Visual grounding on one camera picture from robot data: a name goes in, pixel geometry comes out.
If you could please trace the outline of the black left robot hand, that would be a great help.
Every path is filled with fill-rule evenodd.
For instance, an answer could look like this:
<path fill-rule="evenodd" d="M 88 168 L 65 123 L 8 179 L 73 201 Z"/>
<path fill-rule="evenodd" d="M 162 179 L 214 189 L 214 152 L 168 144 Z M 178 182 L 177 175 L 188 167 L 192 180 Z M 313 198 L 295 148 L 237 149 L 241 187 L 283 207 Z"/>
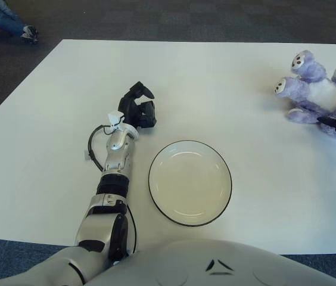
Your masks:
<path fill-rule="evenodd" d="M 137 82 L 121 98 L 118 111 L 124 115 L 123 123 L 132 125 L 135 129 L 153 128 L 157 122 L 154 102 L 151 100 L 137 104 L 135 100 L 142 96 L 154 99 L 153 93 L 141 82 Z"/>

